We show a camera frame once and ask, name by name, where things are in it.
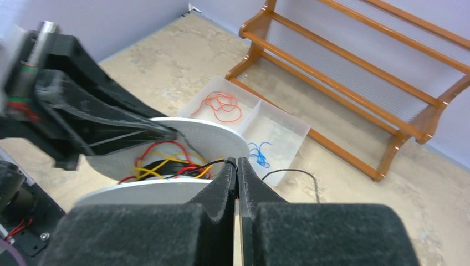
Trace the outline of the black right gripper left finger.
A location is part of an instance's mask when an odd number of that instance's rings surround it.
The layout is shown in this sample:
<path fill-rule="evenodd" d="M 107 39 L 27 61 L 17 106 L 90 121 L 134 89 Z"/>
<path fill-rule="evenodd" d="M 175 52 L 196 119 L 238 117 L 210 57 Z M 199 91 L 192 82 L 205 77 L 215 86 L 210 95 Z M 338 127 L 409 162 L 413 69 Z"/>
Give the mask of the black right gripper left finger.
<path fill-rule="evenodd" d="M 40 265 L 232 265 L 237 165 L 183 204 L 88 204 L 58 223 Z"/>

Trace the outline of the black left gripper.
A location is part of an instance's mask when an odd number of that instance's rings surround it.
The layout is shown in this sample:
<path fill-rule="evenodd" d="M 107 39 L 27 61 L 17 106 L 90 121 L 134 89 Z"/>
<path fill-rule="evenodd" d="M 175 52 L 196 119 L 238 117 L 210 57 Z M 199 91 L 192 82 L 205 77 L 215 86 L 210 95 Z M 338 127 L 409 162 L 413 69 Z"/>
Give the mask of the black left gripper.
<path fill-rule="evenodd" d="M 36 31 L 14 24 L 1 40 L 1 138 L 58 139 L 60 127 L 87 157 L 177 139 L 176 129 L 151 121 L 164 113 L 109 77 L 77 37 L 57 34 L 50 21 Z M 47 54 L 52 70 L 42 70 Z"/>

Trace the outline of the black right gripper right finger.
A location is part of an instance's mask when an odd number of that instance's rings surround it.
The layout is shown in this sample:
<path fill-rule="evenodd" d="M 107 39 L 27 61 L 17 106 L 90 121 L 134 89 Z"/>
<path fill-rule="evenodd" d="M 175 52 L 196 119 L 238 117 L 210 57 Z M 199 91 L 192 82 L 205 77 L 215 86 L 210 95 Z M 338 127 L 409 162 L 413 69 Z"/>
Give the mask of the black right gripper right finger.
<path fill-rule="evenodd" d="M 373 203 L 290 203 L 238 160 L 244 265 L 419 265 L 397 213 Z"/>

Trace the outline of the white plastic cable spool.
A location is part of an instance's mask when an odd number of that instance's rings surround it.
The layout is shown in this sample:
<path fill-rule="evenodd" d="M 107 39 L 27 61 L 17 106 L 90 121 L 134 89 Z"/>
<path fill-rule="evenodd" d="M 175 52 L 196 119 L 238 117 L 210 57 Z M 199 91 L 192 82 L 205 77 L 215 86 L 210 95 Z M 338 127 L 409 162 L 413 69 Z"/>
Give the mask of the white plastic cable spool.
<path fill-rule="evenodd" d="M 82 197 L 76 206 L 185 203 L 222 176 L 224 159 L 249 155 L 238 132 L 215 122 L 176 117 L 154 122 L 176 129 L 178 139 L 87 157 L 93 169 L 118 184 Z"/>

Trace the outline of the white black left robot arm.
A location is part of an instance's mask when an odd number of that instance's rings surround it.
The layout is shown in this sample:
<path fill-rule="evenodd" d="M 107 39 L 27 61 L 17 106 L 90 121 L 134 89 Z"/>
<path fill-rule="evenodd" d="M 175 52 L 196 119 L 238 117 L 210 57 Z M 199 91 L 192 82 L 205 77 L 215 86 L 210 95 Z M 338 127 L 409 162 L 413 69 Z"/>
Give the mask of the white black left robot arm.
<path fill-rule="evenodd" d="M 162 114 L 112 80 L 77 37 L 44 21 L 37 30 L 10 27 L 1 47 L 1 138 L 25 139 L 54 161 L 77 169 L 97 157 L 177 131 Z M 64 211 L 21 168 L 1 156 L 1 264 L 35 265 Z"/>

